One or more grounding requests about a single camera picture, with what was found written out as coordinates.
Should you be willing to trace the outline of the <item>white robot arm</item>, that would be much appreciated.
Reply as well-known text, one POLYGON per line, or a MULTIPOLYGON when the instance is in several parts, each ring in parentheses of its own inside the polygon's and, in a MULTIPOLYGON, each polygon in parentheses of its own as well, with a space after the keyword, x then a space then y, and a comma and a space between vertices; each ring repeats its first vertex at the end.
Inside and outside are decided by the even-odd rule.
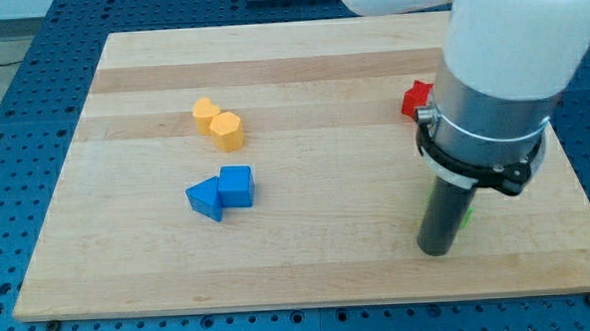
POLYGON ((518 195, 545 156, 550 117, 590 45, 590 0, 342 0, 362 16, 448 4, 434 86, 415 108, 437 176, 417 243, 445 255, 480 188, 518 195))

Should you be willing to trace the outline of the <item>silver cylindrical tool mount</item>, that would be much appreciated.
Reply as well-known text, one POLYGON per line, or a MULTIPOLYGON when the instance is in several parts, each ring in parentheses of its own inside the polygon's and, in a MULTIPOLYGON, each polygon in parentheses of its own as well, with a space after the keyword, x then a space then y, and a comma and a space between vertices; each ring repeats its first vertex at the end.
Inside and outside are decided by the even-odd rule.
POLYGON ((434 83, 415 117, 417 147, 437 176, 435 188, 519 195, 543 161, 545 131, 561 96, 506 100, 484 94, 458 79, 444 61, 434 83))

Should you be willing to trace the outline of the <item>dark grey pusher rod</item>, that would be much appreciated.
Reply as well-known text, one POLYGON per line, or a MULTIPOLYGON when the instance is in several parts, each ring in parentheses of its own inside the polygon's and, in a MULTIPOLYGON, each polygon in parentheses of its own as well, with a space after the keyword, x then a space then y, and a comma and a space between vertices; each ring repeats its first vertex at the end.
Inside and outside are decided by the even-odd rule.
POLYGON ((444 256, 449 252, 474 194, 474 187, 465 189, 436 178, 417 235, 422 252, 432 256, 444 256))

